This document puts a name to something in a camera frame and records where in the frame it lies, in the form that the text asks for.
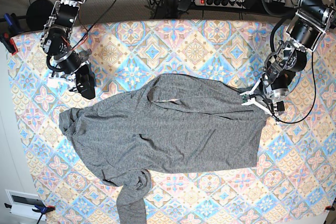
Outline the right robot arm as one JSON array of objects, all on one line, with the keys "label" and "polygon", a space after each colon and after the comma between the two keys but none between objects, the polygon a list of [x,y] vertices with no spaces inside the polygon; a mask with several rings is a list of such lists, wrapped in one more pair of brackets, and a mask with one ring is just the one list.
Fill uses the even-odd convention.
[{"label": "right robot arm", "polygon": [[91,70],[91,51],[78,53],[70,44],[72,28],[79,16],[80,5],[86,0],[56,0],[48,22],[44,25],[41,47],[47,55],[51,74],[48,85],[57,88],[66,84],[68,90],[83,98],[95,98],[95,74]]}]

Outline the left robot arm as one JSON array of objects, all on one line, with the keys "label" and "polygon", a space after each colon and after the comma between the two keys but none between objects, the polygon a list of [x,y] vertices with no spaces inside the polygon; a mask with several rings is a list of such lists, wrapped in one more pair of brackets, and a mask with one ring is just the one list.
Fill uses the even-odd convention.
[{"label": "left robot arm", "polygon": [[271,31],[271,53],[264,61],[259,80],[251,90],[241,93],[242,105],[255,105],[280,123],[289,85],[296,73],[306,67],[307,54],[316,50],[334,23],[332,2],[298,0],[298,6]]}]

